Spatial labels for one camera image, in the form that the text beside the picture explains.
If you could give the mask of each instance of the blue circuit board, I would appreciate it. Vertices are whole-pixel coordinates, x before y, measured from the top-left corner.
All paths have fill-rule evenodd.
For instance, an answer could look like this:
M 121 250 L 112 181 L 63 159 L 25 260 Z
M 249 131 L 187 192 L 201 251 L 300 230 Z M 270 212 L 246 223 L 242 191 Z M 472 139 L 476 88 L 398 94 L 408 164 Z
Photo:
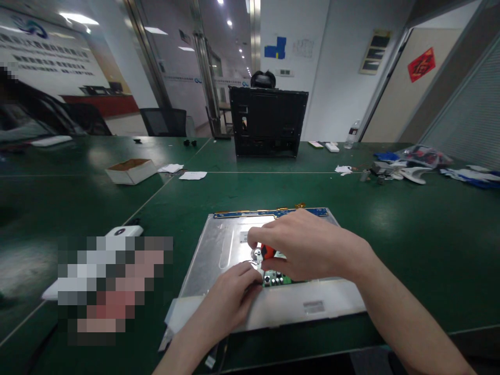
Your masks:
M 328 216 L 328 210 L 326 208 L 304 208 L 311 214 L 316 216 Z M 277 210 L 258 210 L 258 211 L 235 211 L 235 212 L 217 212 L 214 214 L 214 219 L 224 219 L 224 218 L 235 218 L 240 216 L 270 216 L 273 215 L 274 218 L 279 218 L 283 215 L 289 214 L 296 211 L 295 208 L 291 209 L 277 209 Z

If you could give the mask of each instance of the water bottle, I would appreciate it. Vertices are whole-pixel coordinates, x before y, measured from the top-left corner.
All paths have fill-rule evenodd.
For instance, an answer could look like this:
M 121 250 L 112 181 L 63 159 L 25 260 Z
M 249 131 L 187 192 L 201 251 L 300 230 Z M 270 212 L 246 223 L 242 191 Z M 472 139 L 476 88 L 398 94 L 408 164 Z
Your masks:
M 354 122 L 354 124 L 351 126 L 349 134 L 347 135 L 347 139 L 344 143 L 344 148 L 353 148 L 353 143 L 356 140 L 356 134 L 359 130 L 359 124 L 361 124 L 361 120 L 356 120 L 356 122 Z

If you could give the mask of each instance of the cardboard box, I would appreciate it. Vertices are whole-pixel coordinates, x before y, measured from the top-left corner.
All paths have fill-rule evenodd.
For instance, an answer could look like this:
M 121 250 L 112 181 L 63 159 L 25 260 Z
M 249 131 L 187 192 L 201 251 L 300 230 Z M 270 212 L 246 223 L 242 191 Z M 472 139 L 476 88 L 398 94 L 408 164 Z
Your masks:
M 106 169 L 109 178 L 116 184 L 136 185 L 157 172 L 149 159 L 130 159 Z

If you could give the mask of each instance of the green workbench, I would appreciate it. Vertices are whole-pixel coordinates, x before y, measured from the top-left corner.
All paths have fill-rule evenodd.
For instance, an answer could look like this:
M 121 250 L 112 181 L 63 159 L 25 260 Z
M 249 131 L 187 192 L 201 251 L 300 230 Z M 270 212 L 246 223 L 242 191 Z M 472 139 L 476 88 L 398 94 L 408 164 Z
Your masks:
M 19 373 L 57 323 L 57 306 L 40 306 L 41 293 L 57 277 L 55 238 L 104 235 L 135 217 L 144 235 L 174 237 L 173 265 L 165 265 L 164 278 L 155 280 L 155 291 L 136 307 L 136 318 L 117 334 L 115 346 L 68 346 L 66 334 L 56 333 L 34 373 L 151 373 L 161 358 L 156 351 L 170 302 L 207 215 L 220 210 L 300 202 L 329 207 L 342 227 L 370 242 L 448 333 L 500 323 L 497 191 L 435 172 L 424 175 L 425 186 L 407 180 L 361 183 L 359 174 L 334 172 L 337 165 L 362 169 L 374 152 L 407 144 L 356 144 L 352 150 L 340 145 L 340 153 L 332 154 L 303 142 L 297 159 L 237 159 L 230 141 L 198 140 L 197 147 L 186 147 L 182 139 L 141 139 L 136 145 L 128 137 L 87 137 L 61 150 L 30 148 L 25 155 L 3 156 L 8 170 L 0 171 L 0 288 L 15 300 L 0 309 L 0 342 L 17 329 L 0 347 L 2 373 Z M 104 168 L 131 157 L 209 173 L 200 181 L 154 175 L 137 186 L 114 185 Z M 383 340 L 367 314 L 344 316 L 231 335 L 223 369 L 379 344 Z M 209 371 L 199 366 L 197 372 Z

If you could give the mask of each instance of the red counter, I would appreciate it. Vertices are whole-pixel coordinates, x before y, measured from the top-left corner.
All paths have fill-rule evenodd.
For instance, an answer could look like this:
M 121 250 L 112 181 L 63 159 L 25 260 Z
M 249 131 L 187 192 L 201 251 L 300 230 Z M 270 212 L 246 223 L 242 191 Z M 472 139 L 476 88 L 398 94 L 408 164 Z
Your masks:
M 61 95 L 66 103 L 92 104 L 104 118 L 139 113 L 139 107 L 132 95 L 95 95 L 70 96 Z

